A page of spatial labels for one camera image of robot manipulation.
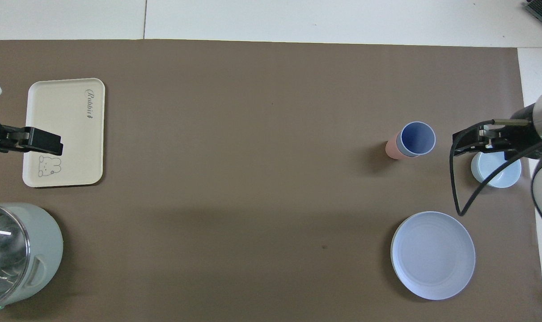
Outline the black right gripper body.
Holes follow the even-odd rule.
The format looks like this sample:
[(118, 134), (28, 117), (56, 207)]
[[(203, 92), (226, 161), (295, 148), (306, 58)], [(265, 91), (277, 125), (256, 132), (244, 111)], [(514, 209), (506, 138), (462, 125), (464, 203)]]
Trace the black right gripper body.
[[(532, 122), (534, 106), (534, 104), (526, 106), (513, 113), (510, 118)], [(507, 156), (516, 155), (542, 141), (533, 123), (528, 126), (505, 126), (501, 128), (500, 134), (503, 141), (498, 151), (505, 152)]]

